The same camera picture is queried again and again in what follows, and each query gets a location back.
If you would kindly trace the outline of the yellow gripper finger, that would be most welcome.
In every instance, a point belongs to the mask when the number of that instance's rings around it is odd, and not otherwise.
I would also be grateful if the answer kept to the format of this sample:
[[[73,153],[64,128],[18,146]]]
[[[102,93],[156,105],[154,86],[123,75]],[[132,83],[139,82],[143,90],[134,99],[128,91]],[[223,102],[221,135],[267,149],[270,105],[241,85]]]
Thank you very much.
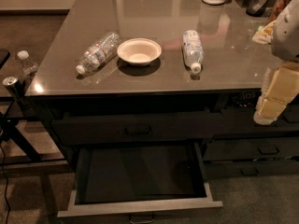
[[[270,125],[299,94],[299,63],[283,62],[276,70],[268,68],[261,92],[253,119],[257,124]]]

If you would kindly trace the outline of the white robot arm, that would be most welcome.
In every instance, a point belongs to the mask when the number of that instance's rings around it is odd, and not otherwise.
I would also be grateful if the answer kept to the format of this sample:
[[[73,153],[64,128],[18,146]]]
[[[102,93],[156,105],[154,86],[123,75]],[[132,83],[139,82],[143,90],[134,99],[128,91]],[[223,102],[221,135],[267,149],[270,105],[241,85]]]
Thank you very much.
[[[261,95],[253,119],[257,124],[270,125],[299,94],[299,0],[291,2],[276,19],[271,51],[283,63],[264,74]]]

